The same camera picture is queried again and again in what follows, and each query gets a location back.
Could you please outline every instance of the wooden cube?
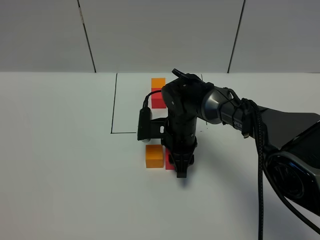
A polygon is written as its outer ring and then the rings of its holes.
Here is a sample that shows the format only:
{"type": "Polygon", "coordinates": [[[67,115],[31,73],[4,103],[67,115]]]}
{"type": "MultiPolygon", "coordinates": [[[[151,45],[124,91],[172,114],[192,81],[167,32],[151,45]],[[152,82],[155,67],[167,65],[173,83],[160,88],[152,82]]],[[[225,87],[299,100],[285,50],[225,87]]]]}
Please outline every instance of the wooden cube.
{"type": "Polygon", "coordinates": [[[145,146],[145,166],[147,168],[164,167],[164,152],[162,145],[145,146]]]}

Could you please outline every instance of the orange block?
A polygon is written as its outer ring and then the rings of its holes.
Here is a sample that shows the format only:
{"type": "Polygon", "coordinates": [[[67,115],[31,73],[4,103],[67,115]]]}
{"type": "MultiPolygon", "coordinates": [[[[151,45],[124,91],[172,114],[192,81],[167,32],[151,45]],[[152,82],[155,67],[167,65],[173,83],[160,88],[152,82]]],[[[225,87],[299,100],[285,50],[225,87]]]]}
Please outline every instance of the orange block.
{"type": "Polygon", "coordinates": [[[161,89],[164,85],[166,85],[165,78],[151,78],[152,89],[161,89]]]}
{"type": "Polygon", "coordinates": [[[162,145],[145,146],[145,166],[147,168],[164,167],[164,152],[162,145]]]}

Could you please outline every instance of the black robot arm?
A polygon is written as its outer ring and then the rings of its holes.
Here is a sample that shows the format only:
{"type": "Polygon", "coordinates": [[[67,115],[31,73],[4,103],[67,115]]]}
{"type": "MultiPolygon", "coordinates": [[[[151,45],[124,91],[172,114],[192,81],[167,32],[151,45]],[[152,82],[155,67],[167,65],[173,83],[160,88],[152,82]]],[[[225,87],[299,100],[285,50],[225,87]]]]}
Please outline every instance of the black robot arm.
{"type": "Polygon", "coordinates": [[[139,115],[138,140],[161,139],[170,151],[169,162],[177,177],[186,178],[195,161],[197,118],[233,126],[245,138],[256,139],[258,153],[261,143],[263,171],[271,186],[294,214],[320,234],[320,229],[284,198],[320,216],[320,115],[256,106],[251,100],[239,99],[232,89],[205,83],[194,74],[172,72],[177,79],[161,89],[168,117],[152,119],[146,98],[139,115]]]}

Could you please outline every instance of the white wall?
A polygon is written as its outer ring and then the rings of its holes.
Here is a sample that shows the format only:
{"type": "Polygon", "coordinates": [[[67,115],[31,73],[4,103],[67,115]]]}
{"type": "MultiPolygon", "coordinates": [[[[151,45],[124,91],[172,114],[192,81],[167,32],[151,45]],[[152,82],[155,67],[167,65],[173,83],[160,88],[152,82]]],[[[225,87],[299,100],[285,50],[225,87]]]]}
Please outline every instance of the white wall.
{"type": "Polygon", "coordinates": [[[80,0],[97,72],[226,73],[242,0],[80,0]]]}
{"type": "Polygon", "coordinates": [[[77,0],[1,0],[1,72],[93,72],[77,0]]]}
{"type": "Polygon", "coordinates": [[[247,0],[230,72],[320,72],[319,0],[247,0]]]}

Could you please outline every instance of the red block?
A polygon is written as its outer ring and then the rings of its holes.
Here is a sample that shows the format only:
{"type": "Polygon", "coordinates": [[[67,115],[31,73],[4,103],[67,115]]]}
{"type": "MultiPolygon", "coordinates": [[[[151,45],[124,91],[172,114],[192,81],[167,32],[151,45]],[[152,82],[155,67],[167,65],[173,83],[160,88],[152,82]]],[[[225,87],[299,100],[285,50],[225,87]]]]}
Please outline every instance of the red block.
{"type": "Polygon", "coordinates": [[[175,166],[171,165],[169,162],[169,150],[166,148],[165,149],[165,169],[166,170],[175,170],[175,166]]]}
{"type": "MultiPolygon", "coordinates": [[[[161,88],[152,88],[151,92],[161,90],[161,88]]],[[[157,92],[151,95],[151,107],[153,109],[165,109],[167,106],[162,98],[161,92],[157,92]]]]}

